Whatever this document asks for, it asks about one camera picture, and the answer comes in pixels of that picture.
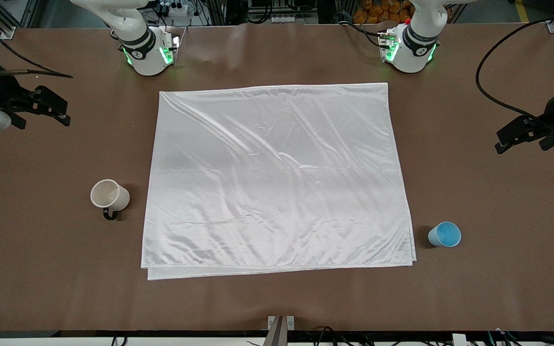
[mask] mug handle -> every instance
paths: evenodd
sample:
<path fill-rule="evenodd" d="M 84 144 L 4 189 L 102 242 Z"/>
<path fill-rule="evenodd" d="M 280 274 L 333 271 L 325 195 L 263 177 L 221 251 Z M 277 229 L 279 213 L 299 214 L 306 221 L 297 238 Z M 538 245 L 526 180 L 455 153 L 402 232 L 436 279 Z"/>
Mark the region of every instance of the mug handle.
<path fill-rule="evenodd" d="M 110 215 L 108 214 L 108 208 L 104 208 L 104 219 L 107 219 L 107 220 L 110 220 L 110 221 L 116 220 L 116 219 L 117 219 L 117 215 L 119 215 L 119 212 L 113 211 L 113 215 L 110 216 Z"/>

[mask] power strip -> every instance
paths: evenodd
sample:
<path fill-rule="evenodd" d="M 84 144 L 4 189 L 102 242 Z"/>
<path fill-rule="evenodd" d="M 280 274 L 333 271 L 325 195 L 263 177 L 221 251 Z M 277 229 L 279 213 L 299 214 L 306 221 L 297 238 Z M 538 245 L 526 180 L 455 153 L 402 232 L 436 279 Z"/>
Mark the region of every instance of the power strip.
<path fill-rule="evenodd" d="M 295 19 L 293 15 L 277 15 L 271 17 L 271 24 L 294 23 Z"/>
<path fill-rule="evenodd" d="M 187 11 L 189 10 L 189 5 L 183 5 L 180 9 L 176 8 L 176 6 L 172 6 L 170 8 L 170 13 L 172 17 L 187 17 Z"/>

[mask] table surface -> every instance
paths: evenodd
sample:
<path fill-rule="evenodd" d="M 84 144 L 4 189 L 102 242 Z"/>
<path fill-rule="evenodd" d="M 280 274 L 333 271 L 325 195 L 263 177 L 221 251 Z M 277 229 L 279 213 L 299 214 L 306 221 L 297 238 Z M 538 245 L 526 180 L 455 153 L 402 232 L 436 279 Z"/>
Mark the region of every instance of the table surface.
<path fill-rule="evenodd" d="M 485 99 L 474 74 L 516 25 L 449 25 L 427 68 L 380 63 L 345 26 L 191 28 L 177 66 L 134 72 L 106 29 L 19 29 L 11 45 L 74 79 L 20 76 L 69 101 L 71 126 L 26 114 L 0 132 L 0 330 L 245 330 L 268 315 L 297 329 L 554 330 L 554 149 L 495 153 L 517 114 Z M 0 63 L 24 62 L 0 49 Z M 518 34 L 481 76 L 491 94 L 541 112 L 554 96 L 554 35 Z M 414 224 L 413 267 L 147 281 L 143 217 L 160 90 L 387 82 Z M 89 200 L 111 178 L 132 195 L 121 220 Z M 430 248 L 431 226 L 463 240 Z"/>

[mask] white cloth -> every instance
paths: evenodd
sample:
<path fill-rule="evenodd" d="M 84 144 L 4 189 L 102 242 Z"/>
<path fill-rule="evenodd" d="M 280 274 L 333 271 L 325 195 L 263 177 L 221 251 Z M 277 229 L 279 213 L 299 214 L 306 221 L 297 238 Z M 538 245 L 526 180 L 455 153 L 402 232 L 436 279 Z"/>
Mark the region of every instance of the white cloth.
<path fill-rule="evenodd" d="M 149 280 L 414 260 L 386 84 L 160 93 Z"/>

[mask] paper cup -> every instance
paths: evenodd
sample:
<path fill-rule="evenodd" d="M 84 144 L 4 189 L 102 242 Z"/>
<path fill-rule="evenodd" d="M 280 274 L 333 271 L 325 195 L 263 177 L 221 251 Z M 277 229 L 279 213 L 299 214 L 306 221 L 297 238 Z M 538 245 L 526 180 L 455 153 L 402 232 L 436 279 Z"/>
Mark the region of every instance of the paper cup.
<path fill-rule="evenodd" d="M 444 221 L 429 231 L 428 239 L 435 246 L 453 247 L 461 241 L 461 231 L 452 222 Z"/>

